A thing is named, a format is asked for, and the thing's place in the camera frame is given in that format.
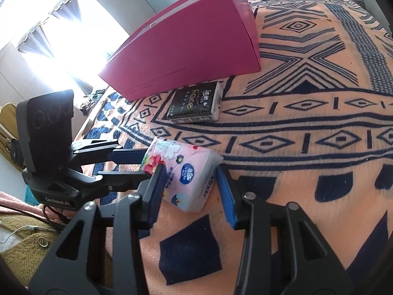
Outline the pink floral tissue pack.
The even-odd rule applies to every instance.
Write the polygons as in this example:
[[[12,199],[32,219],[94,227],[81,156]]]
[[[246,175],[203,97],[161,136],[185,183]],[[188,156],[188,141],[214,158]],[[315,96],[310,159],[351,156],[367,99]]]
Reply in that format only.
[[[156,137],[147,148],[140,170],[151,175],[163,164],[167,170],[163,199],[183,212],[200,212],[222,162],[223,157],[212,149]]]

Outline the mustard knitted cardigan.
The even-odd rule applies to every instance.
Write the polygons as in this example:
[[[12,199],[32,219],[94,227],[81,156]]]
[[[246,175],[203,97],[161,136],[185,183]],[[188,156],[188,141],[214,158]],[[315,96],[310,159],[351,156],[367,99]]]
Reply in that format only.
[[[1,214],[1,257],[24,286],[28,285],[59,233],[22,214]]]

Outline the blue striped curtain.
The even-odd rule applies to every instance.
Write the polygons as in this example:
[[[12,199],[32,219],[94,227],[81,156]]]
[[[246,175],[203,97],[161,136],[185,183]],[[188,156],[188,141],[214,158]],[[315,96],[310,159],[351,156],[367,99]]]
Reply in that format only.
[[[80,28],[79,0],[65,0],[26,33],[17,50],[34,58],[56,87],[75,86],[87,96],[93,92],[93,86],[77,70]]]

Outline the pink storage box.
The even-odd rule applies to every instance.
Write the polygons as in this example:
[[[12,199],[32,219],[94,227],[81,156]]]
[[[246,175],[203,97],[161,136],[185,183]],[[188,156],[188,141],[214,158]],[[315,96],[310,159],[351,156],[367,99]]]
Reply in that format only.
[[[178,0],[141,25],[98,75],[133,101],[260,69],[248,0]]]

